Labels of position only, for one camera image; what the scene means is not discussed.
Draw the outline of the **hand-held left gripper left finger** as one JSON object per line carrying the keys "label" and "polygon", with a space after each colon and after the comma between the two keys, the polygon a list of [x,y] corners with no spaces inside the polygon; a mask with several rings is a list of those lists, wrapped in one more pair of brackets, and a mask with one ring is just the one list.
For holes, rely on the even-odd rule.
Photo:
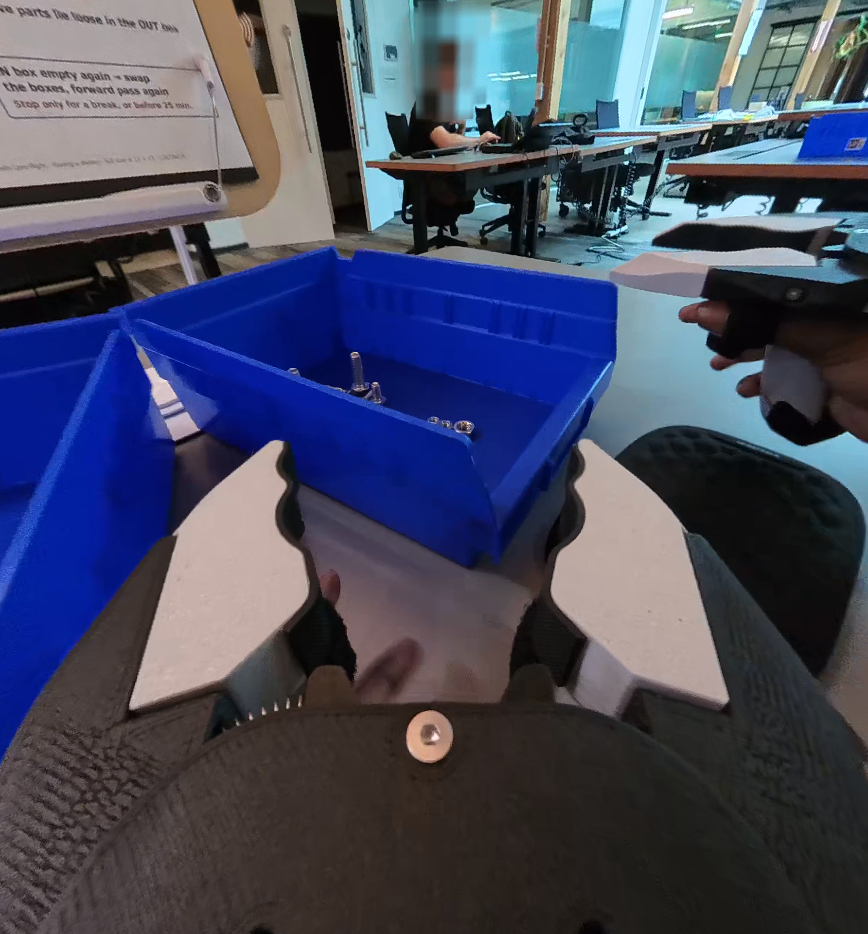
{"label": "hand-held left gripper left finger", "polygon": [[290,634],[313,609],[319,584],[285,514],[298,506],[290,458],[287,442],[267,443],[175,531],[131,713],[213,692],[241,715],[265,715],[300,694],[305,674]]}

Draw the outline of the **black honeycomb wrist pad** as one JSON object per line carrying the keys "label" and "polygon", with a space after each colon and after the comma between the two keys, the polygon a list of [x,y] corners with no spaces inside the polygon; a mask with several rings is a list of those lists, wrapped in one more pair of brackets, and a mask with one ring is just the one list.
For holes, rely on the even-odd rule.
{"label": "black honeycomb wrist pad", "polygon": [[709,543],[807,670],[822,675],[867,537],[848,488],[802,461],[697,426],[650,431],[616,461]]}

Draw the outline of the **black office chair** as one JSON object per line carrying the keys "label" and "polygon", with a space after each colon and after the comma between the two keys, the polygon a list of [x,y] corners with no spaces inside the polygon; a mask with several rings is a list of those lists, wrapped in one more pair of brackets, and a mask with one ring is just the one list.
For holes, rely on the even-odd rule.
{"label": "black office chair", "polygon": [[[390,158],[409,157],[407,155],[407,131],[411,116],[416,115],[412,108],[410,117],[404,114],[387,113],[386,123],[393,143]],[[439,250],[446,247],[465,247],[466,243],[457,238],[457,221],[461,215],[470,214],[475,208],[474,197],[465,193],[458,180],[445,180],[435,177],[425,186],[426,225],[435,227],[436,234],[427,242],[429,249]]]}

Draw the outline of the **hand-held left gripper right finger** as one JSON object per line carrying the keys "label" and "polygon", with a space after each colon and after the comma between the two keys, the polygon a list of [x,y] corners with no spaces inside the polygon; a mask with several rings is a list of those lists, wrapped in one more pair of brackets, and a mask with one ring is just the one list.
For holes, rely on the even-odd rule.
{"label": "hand-held left gripper right finger", "polygon": [[638,691],[723,711],[730,694],[683,525],[592,441],[573,453],[576,529],[552,553],[547,589],[578,636],[564,689],[611,718]]}

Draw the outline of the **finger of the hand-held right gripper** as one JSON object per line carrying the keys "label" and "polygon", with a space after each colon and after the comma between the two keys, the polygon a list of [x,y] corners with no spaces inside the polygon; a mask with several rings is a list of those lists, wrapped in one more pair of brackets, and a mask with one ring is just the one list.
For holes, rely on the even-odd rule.
{"label": "finger of the hand-held right gripper", "polygon": [[732,216],[682,222],[652,239],[654,248],[675,251],[733,252],[787,249],[818,254],[843,242],[837,230],[843,216]]}
{"label": "finger of the hand-held right gripper", "polygon": [[648,251],[613,268],[608,280],[620,287],[693,298],[703,294],[708,272],[713,268],[815,265],[816,257],[792,249]]}

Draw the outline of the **printed instruction sheet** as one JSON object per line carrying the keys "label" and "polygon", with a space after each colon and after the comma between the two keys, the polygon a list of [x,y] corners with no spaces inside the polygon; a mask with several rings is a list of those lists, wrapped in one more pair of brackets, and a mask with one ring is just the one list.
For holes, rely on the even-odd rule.
{"label": "printed instruction sheet", "polygon": [[257,172],[195,2],[0,1],[0,199]]}

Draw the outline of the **person's right hand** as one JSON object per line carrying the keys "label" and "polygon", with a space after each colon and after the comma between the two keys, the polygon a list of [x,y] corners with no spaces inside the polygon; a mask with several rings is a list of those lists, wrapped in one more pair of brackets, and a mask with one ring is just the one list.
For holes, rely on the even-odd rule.
{"label": "person's right hand", "polygon": [[868,445],[868,321],[790,315],[780,323],[775,343],[818,368],[833,419]]}

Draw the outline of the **person's left hand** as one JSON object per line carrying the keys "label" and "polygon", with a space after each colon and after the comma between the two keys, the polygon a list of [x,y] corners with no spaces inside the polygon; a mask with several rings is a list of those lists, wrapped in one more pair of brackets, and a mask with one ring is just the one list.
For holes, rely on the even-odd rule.
{"label": "person's left hand", "polygon": [[354,681],[339,666],[321,666],[308,679],[305,705],[340,709],[394,702],[418,671],[423,658],[421,644],[413,638],[404,638],[383,651]]}

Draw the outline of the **wooden office desk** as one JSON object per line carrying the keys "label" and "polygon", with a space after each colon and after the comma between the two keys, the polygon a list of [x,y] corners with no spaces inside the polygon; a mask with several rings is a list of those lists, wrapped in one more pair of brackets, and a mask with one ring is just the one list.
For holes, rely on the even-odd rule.
{"label": "wooden office desk", "polygon": [[801,142],[770,139],[671,161],[668,178],[688,185],[685,202],[720,206],[743,196],[766,199],[770,214],[792,214],[806,200],[868,212],[868,159],[800,157]]}
{"label": "wooden office desk", "polygon": [[413,244],[409,255],[422,255],[446,246],[460,246],[460,240],[427,235],[427,203],[432,179],[459,181],[465,194],[486,187],[510,185],[515,189],[511,214],[510,252],[515,256],[535,257],[537,240],[537,202],[540,181],[561,168],[575,165],[581,173],[609,169],[627,162],[638,146],[655,143],[655,135],[596,135],[591,145],[559,145],[530,152],[484,154],[473,149],[457,150],[447,155],[415,159],[372,160],[367,169],[380,170],[404,183],[411,202]]}

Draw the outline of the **blue plastic bin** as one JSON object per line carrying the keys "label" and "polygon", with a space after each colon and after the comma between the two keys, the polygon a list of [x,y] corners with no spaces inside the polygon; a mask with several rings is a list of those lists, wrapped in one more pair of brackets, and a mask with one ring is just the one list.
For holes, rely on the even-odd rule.
{"label": "blue plastic bin", "polygon": [[120,316],[0,331],[0,763],[166,535],[174,445]]}
{"label": "blue plastic bin", "polygon": [[868,160],[868,110],[827,112],[808,123],[799,161]]}
{"label": "blue plastic bin", "polygon": [[[617,356],[608,281],[381,251],[302,253],[121,315],[201,430],[287,442],[301,483],[465,567],[501,557]],[[351,392],[353,351],[384,405]]]}

